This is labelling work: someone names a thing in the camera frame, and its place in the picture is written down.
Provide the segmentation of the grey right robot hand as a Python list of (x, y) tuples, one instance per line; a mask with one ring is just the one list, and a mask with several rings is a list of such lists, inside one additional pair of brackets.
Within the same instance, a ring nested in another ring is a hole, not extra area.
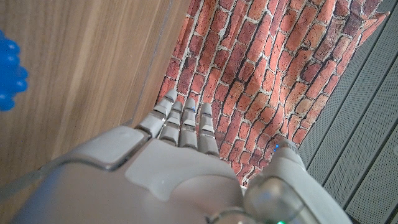
[(208, 103), (170, 90), (134, 128), (118, 126), (1, 188), (36, 180), (13, 223), (349, 223), (281, 139), (243, 189), (220, 159)]

